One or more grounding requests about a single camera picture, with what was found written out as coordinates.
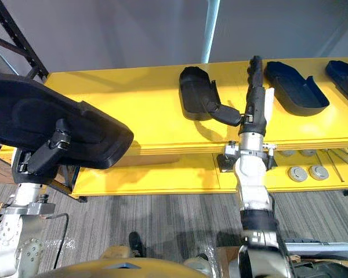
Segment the yellow table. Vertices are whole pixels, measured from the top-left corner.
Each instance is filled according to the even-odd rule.
[[[267,126],[265,142],[286,149],[348,147],[348,101],[325,74],[330,58],[279,60],[296,68],[303,77],[314,80],[330,105],[314,116],[287,113],[275,99],[273,117]],[[348,62],[348,58],[339,60]],[[248,61],[198,65],[217,82],[222,103],[241,112],[246,105]],[[75,100],[84,100],[125,123],[135,140],[127,156],[177,155],[177,161],[108,170],[81,170],[73,196],[140,193],[234,192],[232,173],[221,173],[216,154],[229,140],[238,141],[238,127],[215,120],[194,122],[183,116],[179,100],[179,75],[184,65],[150,68],[107,69],[100,71],[58,72],[45,85]],[[9,157],[11,151],[3,149]],[[276,155],[279,167],[269,171],[266,186],[272,192],[348,188],[348,165],[333,154],[344,182],[341,182],[327,155],[321,160],[330,177],[294,182],[287,176],[291,166],[318,164],[316,158],[300,154],[285,158]]]

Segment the gray wall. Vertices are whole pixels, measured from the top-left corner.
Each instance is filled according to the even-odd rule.
[[[210,61],[328,56],[347,29],[348,0],[221,0]]]
[[[3,2],[50,72],[201,60],[206,0]],[[347,30],[348,0],[221,0],[210,62],[348,56]],[[0,37],[10,40],[1,26]],[[0,51],[27,73],[22,57]]]

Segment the metal bracket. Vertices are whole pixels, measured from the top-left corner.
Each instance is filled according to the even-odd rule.
[[[29,203],[26,206],[11,205],[0,210],[0,214],[40,215],[53,214],[56,204],[53,203]]]

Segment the yellow platform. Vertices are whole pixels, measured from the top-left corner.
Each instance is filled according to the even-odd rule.
[[[265,142],[279,150],[348,147],[348,101],[325,74],[330,58],[279,60],[296,68],[303,77],[314,80],[330,105],[314,116],[287,113],[275,99],[273,117],[267,126]],[[199,65],[217,82],[222,103],[241,112],[246,105],[248,62]],[[215,120],[194,122],[182,114],[179,75],[183,65],[150,68],[107,69],[100,71],[50,74],[45,85],[75,100],[86,101],[125,123],[135,135],[127,156],[179,155],[179,161],[108,170],[81,170],[73,196],[127,195],[152,193],[234,192],[235,177],[221,173],[216,154],[229,140],[238,141],[238,127]],[[12,149],[4,147],[0,157],[10,160]],[[344,182],[341,182],[326,154],[320,152],[329,178],[294,182],[287,176],[291,166],[308,169],[316,158],[300,154],[285,158],[276,154],[279,165],[269,171],[266,186],[271,192],[348,188],[348,165],[332,155]]]
[[[278,149],[348,147],[348,101],[326,76],[329,58],[280,60],[314,80],[330,101],[321,113],[294,116],[275,100],[265,142]],[[248,62],[199,65],[215,79],[222,103],[246,106]],[[130,155],[218,153],[238,140],[238,127],[215,120],[193,122],[182,114],[179,74],[183,65],[50,74],[46,85],[76,101],[84,100],[125,123],[135,135]]]
[[[300,166],[308,173],[309,166],[318,164],[315,156],[305,157],[299,152],[288,158],[276,153],[278,167],[267,172],[265,183],[270,192],[315,191],[348,188],[348,165],[331,153],[344,182],[341,182],[327,155],[319,152],[329,178],[317,181],[308,175],[306,181],[292,181],[287,171]],[[208,153],[182,155],[175,163],[112,167],[108,170],[81,171],[74,188],[74,196],[131,195],[162,193],[234,193],[233,173],[221,173],[216,155]]]

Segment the round metal button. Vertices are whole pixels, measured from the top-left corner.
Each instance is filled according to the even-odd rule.
[[[314,156],[316,154],[315,149],[302,149],[299,151],[303,156]]]
[[[287,150],[287,151],[280,151],[280,153],[283,156],[291,156],[291,155],[295,154],[295,151],[294,150]]]
[[[289,177],[296,182],[305,181],[308,177],[307,172],[299,166],[291,167],[288,171]]]
[[[309,174],[318,181],[326,180],[329,177],[329,172],[321,165],[313,165],[308,169]]]

